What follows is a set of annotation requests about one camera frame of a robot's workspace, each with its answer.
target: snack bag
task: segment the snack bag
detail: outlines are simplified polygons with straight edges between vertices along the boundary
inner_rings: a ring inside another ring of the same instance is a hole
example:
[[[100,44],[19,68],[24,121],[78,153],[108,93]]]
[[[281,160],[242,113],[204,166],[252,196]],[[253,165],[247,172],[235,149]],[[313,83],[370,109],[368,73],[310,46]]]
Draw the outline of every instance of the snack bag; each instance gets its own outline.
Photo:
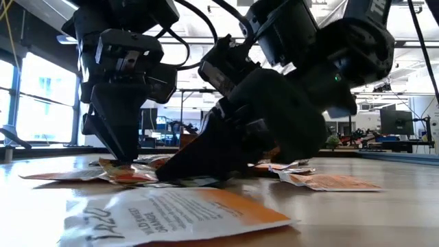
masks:
[[[294,162],[294,163],[291,163],[289,165],[273,164],[273,163],[262,163],[262,164],[255,165],[253,167],[253,169],[260,170],[261,172],[262,171],[268,171],[270,166],[271,166],[272,169],[283,170],[283,169],[298,168],[298,163]]]
[[[352,176],[315,174],[302,176],[271,169],[283,182],[306,186],[316,191],[381,191],[382,188]]]
[[[292,168],[292,169],[284,169],[282,172],[289,174],[298,174],[298,175],[310,175],[316,171],[315,168],[312,167],[304,167],[304,168]]]
[[[57,181],[90,181],[99,179],[105,171],[102,169],[76,169],[69,172],[52,172],[20,176],[23,179],[57,180]]]
[[[74,206],[60,246],[212,239],[292,223],[256,202],[213,188],[133,189],[69,204]]]
[[[148,155],[148,156],[141,156],[137,160],[134,161],[136,164],[144,164],[148,165],[151,168],[158,169],[162,165],[164,165],[173,154],[158,154],[158,155]]]
[[[133,164],[124,164],[120,161],[107,160],[100,158],[99,164],[106,172],[105,176],[109,178],[110,182],[114,183],[155,183],[158,179],[156,177],[155,169],[147,166],[140,168]]]

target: wooden table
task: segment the wooden table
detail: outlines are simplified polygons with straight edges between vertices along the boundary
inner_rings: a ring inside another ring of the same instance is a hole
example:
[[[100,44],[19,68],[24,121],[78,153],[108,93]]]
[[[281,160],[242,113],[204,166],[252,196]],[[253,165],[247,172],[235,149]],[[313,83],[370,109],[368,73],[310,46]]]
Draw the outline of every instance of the wooden table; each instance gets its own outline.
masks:
[[[55,246],[69,198],[120,191],[107,183],[19,178],[83,168],[98,157],[40,158],[0,165],[0,245]],[[297,231],[286,227],[209,242],[147,246],[439,246],[439,167],[354,158],[315,158],[310,165],[320,173],[360,177],[387,190],[313,192],[268,178],[235,180],[227,190],[300,220]]]

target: potted plant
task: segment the potted plant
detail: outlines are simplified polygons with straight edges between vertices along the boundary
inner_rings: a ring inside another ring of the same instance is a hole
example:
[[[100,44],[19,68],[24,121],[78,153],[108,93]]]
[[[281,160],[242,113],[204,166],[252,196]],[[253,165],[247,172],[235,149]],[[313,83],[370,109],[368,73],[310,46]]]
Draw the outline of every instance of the potted plant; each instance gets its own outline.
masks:
[[[327,146],[331,150],[334,151],[335,148],[337,148],[338,143],[340,143],[340,140],[336,136],[330,136],[327,140]]]

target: computer monitor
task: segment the computer monitor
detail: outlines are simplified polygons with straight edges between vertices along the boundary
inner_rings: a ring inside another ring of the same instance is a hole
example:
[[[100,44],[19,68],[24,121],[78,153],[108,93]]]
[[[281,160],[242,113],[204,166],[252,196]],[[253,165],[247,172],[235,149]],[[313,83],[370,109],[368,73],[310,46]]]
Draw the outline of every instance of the computer monitor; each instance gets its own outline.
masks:
[[[380,110],[382,134],[414,135],[412,113],[403,110]]]

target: window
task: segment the window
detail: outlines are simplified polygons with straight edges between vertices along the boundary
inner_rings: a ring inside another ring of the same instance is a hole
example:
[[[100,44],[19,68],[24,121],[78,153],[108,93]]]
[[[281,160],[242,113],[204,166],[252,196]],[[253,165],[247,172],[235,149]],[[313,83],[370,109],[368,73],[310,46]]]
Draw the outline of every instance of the window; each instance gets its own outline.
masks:
[[[0,87],[10,89],[14,77],[14,66],[9,62],[0,60]]]
[[[28,53],[23,59],[16,130],[26,141],[71,142],[76,75]]]
[[[73,108],[20,97],[17,132],[26,141],[71,141]]]
[[[8,124],[9,121],[9,107],[10,107],[10,93],[9,89],[12,87],[12,80],[14,78],[14,66],[8,62],[0,60],[0,128]],[[0,141],[5,137],[0,134]]]
[[[20,92],[73,106],[76,75],[32,53],[23,59]]]

